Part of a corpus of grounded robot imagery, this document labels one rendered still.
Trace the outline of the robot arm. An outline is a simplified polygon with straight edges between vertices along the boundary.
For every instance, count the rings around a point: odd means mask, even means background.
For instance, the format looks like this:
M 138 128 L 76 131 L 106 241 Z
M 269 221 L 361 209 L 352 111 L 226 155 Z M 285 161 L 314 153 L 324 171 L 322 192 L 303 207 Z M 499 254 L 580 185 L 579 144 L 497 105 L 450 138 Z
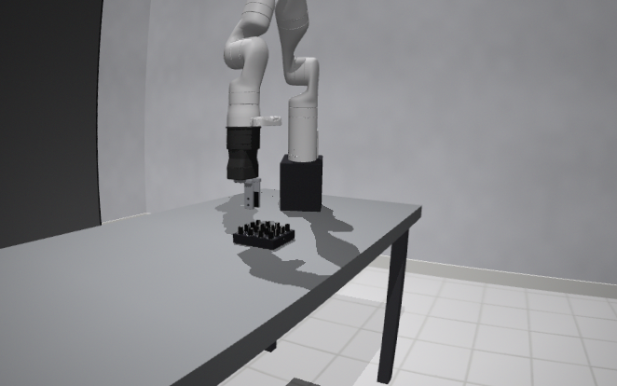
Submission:
M 288 159 L 311 162 L 318 158 L 319 151 L 319 62 L 316 58 L 294 56 L 297 44 L 309 27 L 307 0 L 278 0 L 276 6 L 275 0 L 246 1 L 240 22 L 224 49 L 226 65 L 242 69 L 240 77 L 229 84 L 228 104 L 260 104 L 268 48 L 258 36 L 268 30 L 274 7 L 285 81 L 292 86 L 308 86 L 305 92 L 291 97 L 288 102 Z

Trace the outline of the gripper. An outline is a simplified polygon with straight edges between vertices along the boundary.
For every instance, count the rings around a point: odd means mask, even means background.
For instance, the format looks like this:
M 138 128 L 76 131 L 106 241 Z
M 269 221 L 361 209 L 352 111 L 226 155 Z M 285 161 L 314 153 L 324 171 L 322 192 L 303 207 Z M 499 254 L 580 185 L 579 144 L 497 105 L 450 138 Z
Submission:
M 260 117 L 259 104 L 228 106 L 226 149 L 229 159 L 226 178 L 244 184 L 244 209 L 260 207 L 261 178 L 256 178 L 259 176 L 259 166 L 257 150 L 253 150 L 260 149 L 260 126 L 280 125 L 280 117 Z

